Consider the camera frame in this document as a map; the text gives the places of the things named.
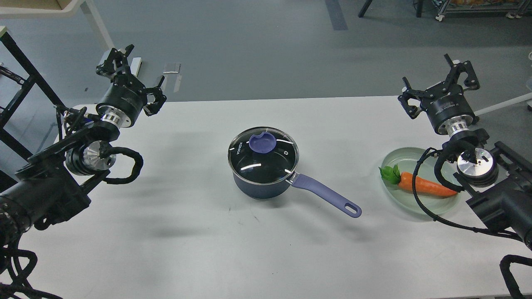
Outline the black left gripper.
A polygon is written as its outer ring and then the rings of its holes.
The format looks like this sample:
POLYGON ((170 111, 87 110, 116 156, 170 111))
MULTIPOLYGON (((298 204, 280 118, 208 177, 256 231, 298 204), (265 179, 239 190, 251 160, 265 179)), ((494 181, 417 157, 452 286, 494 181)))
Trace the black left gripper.
POLYGON ((122 50, 112 48, 104 53, 96 66, 96 74, 104 76, 112 84, 96 105, 96 111, 101 121, 118 128, 135 125, 142 110, 148 117, 158 114, 167 100, 162 91, 165 76, 159 76, 154 87, 143 89, 146 98, 153 97, 151 103, 147 103, 138 93, 123 87, 133 85, 133 74, 128 63, 128 56, 133 49, 134 45, 128 45, 122 50))

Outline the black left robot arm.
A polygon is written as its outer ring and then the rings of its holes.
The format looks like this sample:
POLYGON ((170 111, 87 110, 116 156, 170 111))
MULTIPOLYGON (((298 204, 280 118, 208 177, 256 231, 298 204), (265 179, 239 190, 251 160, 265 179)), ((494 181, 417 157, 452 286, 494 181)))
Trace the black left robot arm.
POLYGON ((110 87, 97 103, 95 113, 57 105, 63 123, 59 141, 28 158, 17 170, 19 181, 1 193, 1 271, 10 284, 1 284, 2 299, 55 299, 34 289, 28 276, 37 256, 19 249, 21 236, 30 228, 45 230, 80 214, 91 204, 88 194, 101 182, 126 185, 138 178, 144 159, 126 147, 114 147, 120 129, 135 125, 141 112, 157 114, 167 97, 164 76, 154 87, 146 87, 128 63, 134 46, 107 51, 96 73, 110 80, 110 87))

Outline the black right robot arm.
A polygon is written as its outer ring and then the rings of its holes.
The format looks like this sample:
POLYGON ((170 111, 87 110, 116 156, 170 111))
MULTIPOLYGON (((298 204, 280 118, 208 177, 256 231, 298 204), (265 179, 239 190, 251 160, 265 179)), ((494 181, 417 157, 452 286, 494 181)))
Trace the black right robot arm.
POLYGON ((433 221, 445 225, 532 243, 531 162, 503 142, 486 149, 490 138, 485 129, 471 130, 479 121, 464 93, 477 90, 480 83, 471 61, 460 62, 444 55, 450 66, 446 78, 424 90, 411 87, 404 77, 404 90, 398 101, 411 119, 426 113, 438 135, 448 136, 441 149, 428 148, 414 168, 410 187, 418 206, 433 221), (469 227, 444 219, 427 208, 419 199, 421 185, 417 174, 424 161, 436 159, 434 175, 447 189, 467 192, 467 205, 484 228, 469 227))

